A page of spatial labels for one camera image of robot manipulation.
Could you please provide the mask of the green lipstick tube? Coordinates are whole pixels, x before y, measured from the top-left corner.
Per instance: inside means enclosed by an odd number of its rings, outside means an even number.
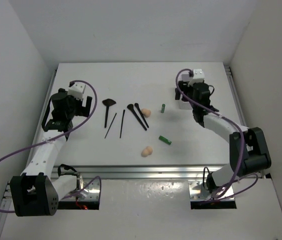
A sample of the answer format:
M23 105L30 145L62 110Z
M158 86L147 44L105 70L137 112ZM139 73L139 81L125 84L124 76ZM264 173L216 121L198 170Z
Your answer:
M171 140L167 139L166 137L164 137L164 136L162 136L162 135L160 135L160 136L158 137L158 139L159 139L161 142L163 142L163 143L165 143L165 144L167 144L167 145L171 145L171 144L172 144L172 141L171 141Z
M164 112L165 112L165 108L166 108L166 105L163 103L163 104L161 105L161 110L160 110L160 112L161 112L161 113L164 113Z

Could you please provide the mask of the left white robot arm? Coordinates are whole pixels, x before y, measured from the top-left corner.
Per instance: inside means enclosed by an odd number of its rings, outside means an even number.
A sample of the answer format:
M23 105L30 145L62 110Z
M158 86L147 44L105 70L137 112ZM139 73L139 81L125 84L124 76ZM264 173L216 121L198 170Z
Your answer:
M84 84L75 83L50 97L41 123L41 145L21 175L13 176L9 184L18 217L53 216L60 200L83 188L83 178L75 169L59 172L55 181L51 181L51 174L73 129L73 118L90 115L92 97L84 97L85 88Z

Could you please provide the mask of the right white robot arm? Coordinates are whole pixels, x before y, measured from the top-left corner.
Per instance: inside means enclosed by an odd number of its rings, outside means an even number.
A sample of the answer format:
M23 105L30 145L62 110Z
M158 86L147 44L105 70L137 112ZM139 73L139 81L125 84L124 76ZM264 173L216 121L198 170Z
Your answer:
M249 128L221 116L211 105L211 86L202 82L178 81L175 99L189 102L194 120L229 144L229 163L218 171L209 173L205 187L215 194L221 187L228 187L235 180L272 165L264 132L259 127Z

